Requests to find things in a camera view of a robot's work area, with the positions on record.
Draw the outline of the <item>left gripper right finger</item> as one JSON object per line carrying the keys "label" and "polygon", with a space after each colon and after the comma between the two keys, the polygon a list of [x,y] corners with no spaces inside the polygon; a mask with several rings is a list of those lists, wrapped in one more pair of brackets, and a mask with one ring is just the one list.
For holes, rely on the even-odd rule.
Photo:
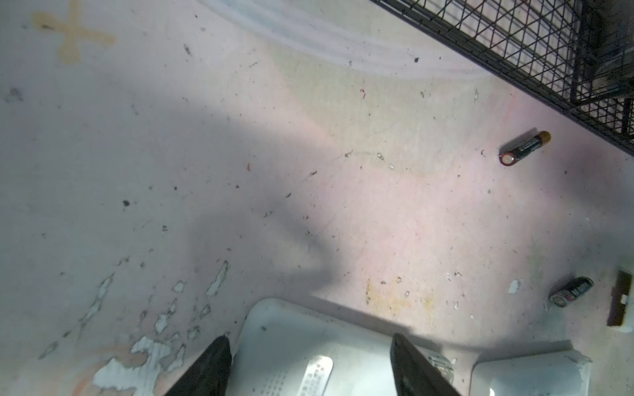
{"label": "left gripper right finger", "polygon": [[390,357],[398,396],[459,396],[441,371],[405,335],[393,335]]}

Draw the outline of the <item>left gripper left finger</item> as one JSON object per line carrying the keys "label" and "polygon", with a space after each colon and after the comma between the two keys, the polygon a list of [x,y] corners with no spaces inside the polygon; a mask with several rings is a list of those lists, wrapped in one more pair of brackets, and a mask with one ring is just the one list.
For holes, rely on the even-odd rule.
{"label": "left gripper left finger", "polygon": [[166,396],[224,396],[232,366],[229,338],[223,335],[185,371]]}

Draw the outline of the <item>grey remote with teal buttons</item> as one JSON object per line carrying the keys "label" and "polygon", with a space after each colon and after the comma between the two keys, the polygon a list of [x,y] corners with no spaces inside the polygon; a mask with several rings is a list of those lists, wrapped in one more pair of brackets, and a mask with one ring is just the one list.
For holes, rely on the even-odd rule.
{"label": "grey remote with teal buttons", "polygon": [[[400,333],[452,385],[452,363]],[[279,299],[249,311],[229,395],[397,395],[386,335]]]}

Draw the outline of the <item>white remote control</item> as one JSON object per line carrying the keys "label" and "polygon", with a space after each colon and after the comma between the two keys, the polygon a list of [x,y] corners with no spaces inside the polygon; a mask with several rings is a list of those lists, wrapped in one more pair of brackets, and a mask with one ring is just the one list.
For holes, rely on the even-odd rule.
{"label": "white remote control", "polygon": [[482,362],[472,371],[470,396],[589,394],[592,361],[579,351]]}

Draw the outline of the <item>black red AA battery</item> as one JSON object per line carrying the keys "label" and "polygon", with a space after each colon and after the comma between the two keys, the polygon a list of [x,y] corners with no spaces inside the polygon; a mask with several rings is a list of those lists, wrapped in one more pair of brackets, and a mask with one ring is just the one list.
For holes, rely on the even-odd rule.
{"label": "black red AA battery", "polygon": [[549,300],[557,307],[566,308],[566,306],[572,304],[576,300],[579,300],[582,295],[593,287],[594,282],[590,278],[576,277],[551,294]]}

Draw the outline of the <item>black gold AA battery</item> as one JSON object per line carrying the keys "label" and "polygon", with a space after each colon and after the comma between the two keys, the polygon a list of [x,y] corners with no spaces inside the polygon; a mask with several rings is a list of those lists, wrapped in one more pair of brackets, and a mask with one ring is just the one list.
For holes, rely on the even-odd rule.
{"label": "black gold AA battery", "polygon": [[505,167],[511,167],[544,145],[547,145],[550,141],[551,133],[546,130],[527,135],[521,140],[507,144],[500,150],[500,163]]}

